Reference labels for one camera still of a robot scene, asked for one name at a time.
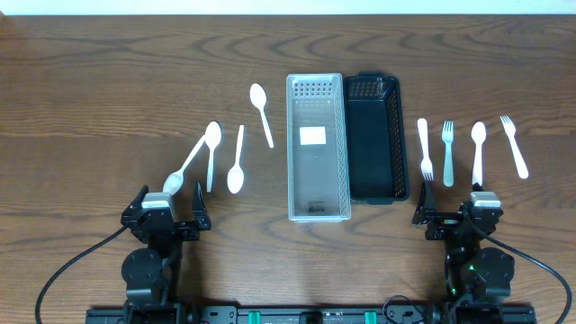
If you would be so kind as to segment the white fork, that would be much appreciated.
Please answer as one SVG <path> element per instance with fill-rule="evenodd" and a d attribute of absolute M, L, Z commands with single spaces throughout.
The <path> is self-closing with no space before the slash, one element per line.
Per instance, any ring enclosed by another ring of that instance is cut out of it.
<path fill-rule="evenodd" d="M 504 131 L 506 133 L 506 135 L 508 136 L 508 140 L 511 146 L 511 150 L 512 150 L 512 155 L 515 161 L 515 165 L 517 168 L 517 173 L 518 176 L 522 179 L 527 179 L 529 177 L 529 173 L 527 170 L 527 165 L 525 160 L 523 159 L 523 156 L 520 152 L 520 149 L 518 147 L 515 135 L 516 135 L 516 126 L 513 123 L 513 121 L 507 116 L 507 115 L 503 115 L 500 117 L 500 120 L 502 122 Z"/>

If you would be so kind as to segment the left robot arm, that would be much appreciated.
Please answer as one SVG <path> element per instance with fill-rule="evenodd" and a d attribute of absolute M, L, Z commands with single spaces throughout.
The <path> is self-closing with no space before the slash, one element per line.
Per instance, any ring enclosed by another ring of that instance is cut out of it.
<path fill-rule="evenodd" d="M 173 196 L 152 193 L 147 186 L 122 212 L 121 224 L 146 245 L 130 253 L 122 264 L 121 275 L 132 308 L 162 309 L 175 298 L 183 243 L 196 241 L 202 231 L 212 227 L 200 183 L 194 184 L 192 214 L 193 220 L 174 220 Z"/>

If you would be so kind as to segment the pale green fork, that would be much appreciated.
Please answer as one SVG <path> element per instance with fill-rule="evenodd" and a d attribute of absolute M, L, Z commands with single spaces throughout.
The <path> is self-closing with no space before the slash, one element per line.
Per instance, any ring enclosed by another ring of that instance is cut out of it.
<path fill-rule="evenodd" d="M 454 167 L 452 157 L 452 142 L 454 140 L 454 122 L 445 121 L 442 129 L 442 140 L 445 143 L 445 165 L 443 183 L 446 187 L 454 185 Z"/>

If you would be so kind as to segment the white fork tines down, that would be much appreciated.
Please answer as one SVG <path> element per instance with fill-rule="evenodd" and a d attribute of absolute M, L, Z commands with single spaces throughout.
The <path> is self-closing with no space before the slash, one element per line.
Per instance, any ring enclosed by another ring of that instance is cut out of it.
<path fill-rule="evenodd" d="M 433 181 L 433 165 L 429 155 L 428 145 L 428 122 L 424 118 L 419 118 L 417 121 L 418 135 L 422 149 L 422 160 L 420 162 L 420 169 L 425 181 Z"/>

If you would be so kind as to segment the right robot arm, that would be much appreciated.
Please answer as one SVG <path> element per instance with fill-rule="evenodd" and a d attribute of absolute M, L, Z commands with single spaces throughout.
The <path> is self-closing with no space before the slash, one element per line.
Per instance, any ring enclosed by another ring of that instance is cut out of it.
<path fill-rule="evenodd" d="M 481 241 L 496 230 L 503 215 L 500 198 L 472 186 L 470 198 L 457 211 L 437 209 L 430 183 L 421 186 L 412 219 L 425 225 L 425 238 L 445 244 L 445 278 L 450 309 L 497 308 L 511 293 L 514 258 L 497 247 L 482 247 Z"/>

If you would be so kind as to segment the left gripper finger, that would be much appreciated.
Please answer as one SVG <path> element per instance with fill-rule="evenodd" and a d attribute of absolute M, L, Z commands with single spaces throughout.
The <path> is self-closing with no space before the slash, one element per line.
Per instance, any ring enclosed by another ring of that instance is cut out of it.
<path fill-rule="evenodd" d="M 196 221 L 206 221 L 208 212 L 203 201 L 203 189 L 199 182 L 194 183 L 192 215 Z"/>
<path fill-rule="evenodd" d="M 143 200 L 144 200 L 144 198 L 148 192 L 149 192 L 149 187 L 147 185 L 143 185 L 141 187 L 141 189 L 139 190 L 139 192 L 137 193 L 134 200 L 130 203 L 130 208 L 133 211 L 139 210 L 142 208 L 142 202 L 143 202 Z"/>

